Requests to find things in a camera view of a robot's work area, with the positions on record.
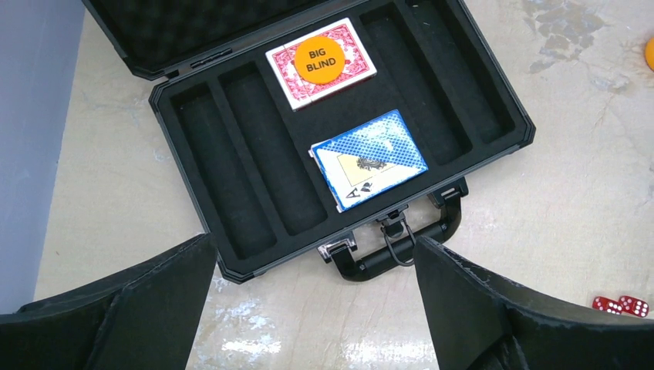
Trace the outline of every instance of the playing card deck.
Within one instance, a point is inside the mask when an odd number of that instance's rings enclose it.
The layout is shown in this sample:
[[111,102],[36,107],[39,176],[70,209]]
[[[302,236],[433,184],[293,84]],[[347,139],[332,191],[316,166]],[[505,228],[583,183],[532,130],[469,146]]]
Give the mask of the playing card deck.
[[[336,41],[346,56],[345,68],[341,75],[324,85],[305,81],[294,65],[295,51],[300,44],[314,36],[325,36]],[[293,110],[307,106],[318,99],[331,95],[340,89],[377,74],[366,49],[356,34],[352,23],[344,18],[331,25],[293,40],[283,46],[266,52],[266,58],[275,72],[288,102]]]
[[398,110],[393,110],[309,150],[339,212],[427,171]]

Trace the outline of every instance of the red playing card deck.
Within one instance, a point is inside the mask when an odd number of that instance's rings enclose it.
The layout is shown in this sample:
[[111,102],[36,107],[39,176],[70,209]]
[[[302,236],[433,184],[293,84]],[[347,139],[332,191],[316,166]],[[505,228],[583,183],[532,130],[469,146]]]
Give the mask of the red playing card deck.
[[[336,41],[346,56],[345,68],[334,81],[324,85],[305,81],[295,69],[295,51],[302,42],[314,36],[325,36]],[[275,72],[284,94],[293,110],[307,106],[319,99],[336,93],[340,89],[377,74],[377,70],[356,34],[352,23],[344,18],[331,25],[293,40],[283,46],[266,52],[266,58]]]

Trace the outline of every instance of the case lid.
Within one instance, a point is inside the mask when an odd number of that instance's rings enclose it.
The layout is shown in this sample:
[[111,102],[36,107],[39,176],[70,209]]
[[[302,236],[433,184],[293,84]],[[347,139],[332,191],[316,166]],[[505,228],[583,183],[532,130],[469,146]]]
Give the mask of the case lid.
[[221,45],[327,0],[83,0],[130,71],[175,73]]

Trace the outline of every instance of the orange ball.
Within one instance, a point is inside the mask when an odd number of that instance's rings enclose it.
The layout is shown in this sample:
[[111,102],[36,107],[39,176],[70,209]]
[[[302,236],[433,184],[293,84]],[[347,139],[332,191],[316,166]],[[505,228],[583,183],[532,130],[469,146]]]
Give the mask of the orange ball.
[[649,68],[654,71],[654,37],[652,37],[645,45],[645,61]]

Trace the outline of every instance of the gray wall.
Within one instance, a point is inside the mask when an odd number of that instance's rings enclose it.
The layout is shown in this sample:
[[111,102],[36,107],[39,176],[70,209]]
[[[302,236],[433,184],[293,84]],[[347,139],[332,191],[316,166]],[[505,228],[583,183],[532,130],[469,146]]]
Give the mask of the gray wall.
[[34,297],[83,16],[0,0],[0,314]]

